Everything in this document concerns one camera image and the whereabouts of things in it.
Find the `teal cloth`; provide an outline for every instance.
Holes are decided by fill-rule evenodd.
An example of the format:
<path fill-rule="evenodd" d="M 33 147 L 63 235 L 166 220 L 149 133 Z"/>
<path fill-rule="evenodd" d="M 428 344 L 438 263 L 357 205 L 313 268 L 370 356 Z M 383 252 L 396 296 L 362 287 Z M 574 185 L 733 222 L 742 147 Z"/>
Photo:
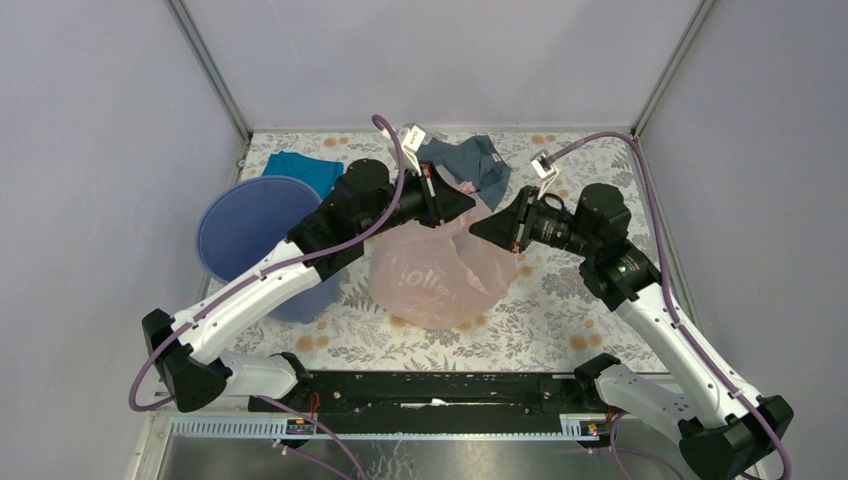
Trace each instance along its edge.
<path fill-rule="evenodd" d="M 268 159 L 262 176 L 285 175 L 296 178 L 312 187 L 323 200 L 333 191 L 333 184 L 342 173 L 344 165 L 341 162 L 317 160 L 299 153 L 279 152 Z"/>

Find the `blue bucket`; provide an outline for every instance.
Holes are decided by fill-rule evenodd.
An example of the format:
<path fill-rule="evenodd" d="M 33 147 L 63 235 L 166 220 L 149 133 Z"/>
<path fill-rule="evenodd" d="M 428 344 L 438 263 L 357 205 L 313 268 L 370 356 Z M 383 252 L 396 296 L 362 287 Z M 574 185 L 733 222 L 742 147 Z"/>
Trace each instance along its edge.
<path fill-rule="evenodd" d="M 197 227 L 197 258 L 212 278 L 226 284 L 262 260 L 320 204 L 315 190 L 295 178 L 267 176 L 242 182 L 224 192 L 203 214 Z M 311 322 L 338 293 L 336 274 L 290 298 L 268 316 Z"/>

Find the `silver metal surface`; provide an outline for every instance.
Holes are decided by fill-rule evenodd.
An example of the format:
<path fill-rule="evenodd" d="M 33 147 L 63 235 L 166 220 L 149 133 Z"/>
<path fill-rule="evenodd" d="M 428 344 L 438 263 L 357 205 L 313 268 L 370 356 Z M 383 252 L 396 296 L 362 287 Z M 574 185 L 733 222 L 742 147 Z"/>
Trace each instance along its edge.
<path fill-rule="evenodd" d="M 216 417 L 176 417 L 171 433 L 183 437 L 194 438 L 233 438 L 233 439 L 283 439 L 283 440 L 329 440 L 325 434 L 311 436 L 286 434 L 288 420 L 293 415 L 270 416 L 216 416 Z M 434 441 L 597 441 L 597 437 L 581 435 L 580 420 L 570 419 L 560 415 L 562 433 L 514 433 L 514 434 L 409 434 L 409 433 L 361 433 L 338 434 L 339 438 L 347 440 L 434 440 Z"/>
<path fill-rule="evenodd" d="M 233 98 L 232 93 L 230 93 L 230 89 L 227 88 L 227 84 L 224 82 L 224 77 L 221 76 L 220 70 L 218 70 L 217 65 L 215 65 L 215 61 L 212 59 L 209 49 L 203 42 L 203 37 L 200 36 L 200 32 L 197 30 L 197 25 L 195 25 L 194 20 L 192 20 L 191 13 L 188 11 L 188 7 L 186 7 L 185 2 L 183 2 L 183 0 L 165 0 L 165 3 L 168 7 L 170 7 L 171 13 L 174 14 L 174 20 L 183 31 L 186 42 L 189 44 L 197 57 L 197 60 L 200 62 L 203 72 L 212 84 L 212 88 L 215 90 L 215 93 L 218 95 L 221 103 L 223 103 L 224 108 L 230 117 L 230 121 L 233 122 L 233 126 L 236 127 L 236 130 L 242 140 L 250 141 L 250 127 L 244 119 L 244 115 L 242 115 L 235 98 Z"/>
<path fill-rule="evenodd" d="M 651 121 L 651 117 L 653 116 L 657 105 L 659 105 L 659 102 L 663 95 L 665 95 L 671 80 L 677 73 L 680 63 L 689 52 L 692 43 L 695 41 L 695 38 L 697 38 L 698 33 L 701 31 L 701 27 L 703 27 L 704 22 L 706 22 L 707 17 L 709 17 L 710 12 L 713 10 L 713 7 L 715 7 L 720 1 L 721 0 L 701 0 L 701 3 L 698 4 L 694 15 L 692 15 L 692 19 L 689 21 L 689 25 L 687 25 L 686 30 L 683 31 L 683 36 L 680 37 L 680 41 L 677 42 L 674 53 L 671 54 L 671 58 L 668 60 L 668 63 L 663 69 L 660 79 L 657 81 L 656 86 L 654 86 L 654 90 L 648 97 L 647 103 L 645 103 L 645 106 L 642 108 L 642 112 L 636 118 L 636 122 L 631 128 L 631 132 L 634 136 L 641 136 L 642 133 L 644 133 L 645 127 L 648 125 L 648 122 Z"/>
<path fill-rule="evenodd" d="M 153 480 L 158 478 L 165 461 L 165 452 L 171 438 L 171 420 L 167 415 L 150 414 L 151 422 L 147 442 L 141 452 L 141 458 L 134 472 L 130 473 L 131 480 Z"/>
<path fill-rule="evenodd" d="M 660 455 L 695 478 L 677 448 L 638 420 L 622 420 L 619 444 Z M 609 453 L 589 454 L 575 442 L 478 440 L 348 441 L 370 478 L 429 480 L 527 478 L 624 478 Z M 160 480 L 334 479 L 332 473 L 293 455 L 282 456 L 270 440 L 170 437 Z M 356 478 L 350 460 L 331 441 L 313 440 L 301 451 Z M 673 479 L 662 465 L 632 454 L 622 460 L 633 478 Z"/>

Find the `metal frame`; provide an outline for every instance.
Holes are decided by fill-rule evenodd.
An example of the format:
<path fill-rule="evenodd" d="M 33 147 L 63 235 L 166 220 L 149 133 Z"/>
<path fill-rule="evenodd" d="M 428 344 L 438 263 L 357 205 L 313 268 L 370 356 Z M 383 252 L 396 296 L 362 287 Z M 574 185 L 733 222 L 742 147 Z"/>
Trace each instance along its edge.
<path fill-rule="evenodd" d="M 647 103 L 645 103 L 645 106 L 642 108 L 642 112 L 636 118 L 636 122 L 633 123 L 631 133 L 634 137 L 641 137 L 645 132 L 645 128 L 647 128 L 654 112 L 657 110 L 657 106 L 665 95 L 665 92 L 668 90 L 677 70 L 680 68 L 681 62 L 683 62 L 686 54 L 689 53 L 689 49 L 692 47 L 698 33 L 701 32 L 701 28 L 704 26 L 704 23 L 707 21 L 707 18 L 713 11 L 713 8 L 720 1 L 721 0 L 701 0 L 701 3 L 698 4 L 698 8 L 695 9 L 692 19 L 689 20 L 689 25 L 687 25 L 686 30 L 683 31 L 683 36 L 680 37 L 680 41 L 677 42 L 677 47 L 675 47 L 674 53 L 671 54 L 671 58 L 668 60 L 668 63 L 663 69 L 654 90 L 648 97 Z"/>
<path fill-rule="evenodd" d="M 168 5 L 171 13 L 174 15 L 174 20 L 185 35 L 186 42 L 191 47 L 195 57 L 197 57 L 197 61 L 200 62 L 203 73 L 215 90 L 215 94 L 221 100 L 224 109 L 227 111 L 227 115 L 230 117 L 230 121 L 233 122 L 233 126 L 238 131 L 242 140 L 249 144 L 252 133 L 250 125 L 247 124 L 235 98 L 233 98 L 233 94 L 227 88 L 224 77 L 221 75 L 221 71 L 218 70 L 217 65 L 215 65 L 215 61 L 212 59 L 212 54 L 209 53 L 203 37 L 200 36 L 197 25 L 195 25 L 188 11 L 188 7 L 186 7 L 183 0 L 165 0 L 165 4 Z"/>
<path fill-rule="evenodd" d="M 689 24 L 687 25 L 682 37 L 680 38 L 675 50 L 663 69 L 660 78 L 657 81 L 651 95 L 649 96 L 645 106 L 643 107 L 641 113 L 637 117 L 636 121 L 629 127 L 629 133 L 637 140 L 640 140 L 641 135 L 644 133 L 648 124 L 650 123 L 651 118 L 657 110 L 659 103 L 661 102 L 663 96 L 667 92 L 671 81 L 674 79 L 675 74 L 677 73 L 680 64 L 685 58 L 686 54 L 690 51 L 691 46 L 700 33 L 701 28 L 703 27 L 706 19 L 709 14 L 713 11 L 716 4 L 718 4 L 720 0 L 701 0 L 698 7 L 695 10 L 695 13 L 692 16 Z M 230 121 L 233 123 L 233 126 L 236 128 L 240 137 L 245 141 L 245 152 L 249 148 L 250 139 L 252 137 L 253 131 L 251 130 L 249 124 L 244 118 L 241 110 L 238 107 L 238 104 L 230 92 L 229 88 L 224 81 L 224 78 L 218 69 L 215 61 L 212 58 L 211 53 L 209 52 L 208 47 L 203 41 L 200 32 L 197 29 L 194 20 L 191 17 L 188 7 L 185 5 L 183 0 L 165 0 L 166 5 L 168 5 L 171 10 L 175 22 L 180 27 L 183 32 L 185 39 L 189 46 L 191 47 L 195 57 L 203 69 L 203 72 L 207 79 L 210 82 L 210 85 L 213 87 L 216 95 L 224 106 L 227 115 L 230 117 Z M 616 131 L 624 131 L 627 127 L 622 128 L 614 128 Z M 509 129 L 506 130 L 514 131 L 530 131 L 532 129 Z M 558 131 L 577 131 L 577 129 L 559 129 Z M 650 179 L 651 173 L 650 171 L 642 171 L 639 167 L 638 163 L 635 162 L 635 159 L 631 157 L 632 165 L 636 168 L 637 171 L 641 171 L 642 175 L 640 175 L 639 186 L 644 192 L 643 179 Z M 234 182 L 238 181 L 238 178 L 241 174 L 241 167 L 244 165 L 244 160 L 242 159 L 238 168 L 235 172 Z M 679 255 L 677 255 L 676 248 L 674 247 L 674 242 L 671 238 L 670 233 L 665 227 L 666 217 L 662 209 L 661 202 L 657 199 L 657 206 L 660 210 L 660 218 L 662 222 L 662 232 L 654 232 L 655 235 L 662 234 L 664 239 L 664 244 L 668 253 L 671 255 L 671 264 L 674 265 L 675 279 L 679 281 L 675 282 L 678 286 L 677 294 L 678 298 L 683 301 L 684 308 L 688 306 L 690 316 L 693 318 L 693 321 L 697 322 L 695 317 L 695 312 L 693 312 L 693 306 L 691 304 L 691 296 L 688 294 L 688 285 L 683 277 L 682 271 L 679 267 Z M 198 298 L 205 296 L 207 290 L 209 288 L 209 277 L 208 275 L 204 275 L 202 285 L 200 288 L 200 292 Z M 675 382 L 675 380 L 667 374 L 647 374 L 645 375 L 651 378 L 653 381 L 658 381 L 659 383 L 664 384 L 671 391 L 679 392 L 679 386 Z M 225 417 L 231 417 L 233 419 L 245 419 L 245 418 L 255 418 L 256 414 L 251 414 L 250 417 L 245 417 L 243 413 L 244 405 L 243 402 L 220 402 L 212 406 L 203 412 L 203 415 L 198 415 L 198 417 L 203 418 L 209 416 L 209 414 L 213 414 L 218 416 L 218 418 L 222 418 L 223 415 Z M 127 472 L 127 478 L 133 480 L 147 480 L 147 479 L 155 479 L 158 478 L 160 474 L 160 469 L 162 467 L 162 462 L 165 458 L 168 442 L 170 437 L 175 433 L 175 419 L 177 418 L 185 418 L 186 416 L 179 414 L 176 411 L 170 411 L 169 409 L 164 409 L 163 411 L 153 412 L 148 415 L 144 429 L 142 431 L 142 440 L 139 443 L 139 448 L 137 449 L 134 457 L 134 461 L 132 462 L 129 471 Z M 580 416 L 569 416 L 570 418 L 578 418 Z M 759 464 L 756 465 L 752 470 L 752 473 L 760 474 L 760 469 L 758 468 Z"/>

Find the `gray cloth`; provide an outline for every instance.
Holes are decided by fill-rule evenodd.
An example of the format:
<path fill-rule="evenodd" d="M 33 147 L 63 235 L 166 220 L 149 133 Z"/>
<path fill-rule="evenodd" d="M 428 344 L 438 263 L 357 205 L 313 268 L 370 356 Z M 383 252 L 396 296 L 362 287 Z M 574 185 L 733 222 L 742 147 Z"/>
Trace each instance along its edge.
<path fill-rule="evenodd" d="M 509 168 L 488 135 L 477 135 L 451 145 L 436 139 L 418 148 L 418 160 L 444 166 L 457 183 L 471 182 L 480 200 L 492 211 L 503 200 L 509 183 Z"/>

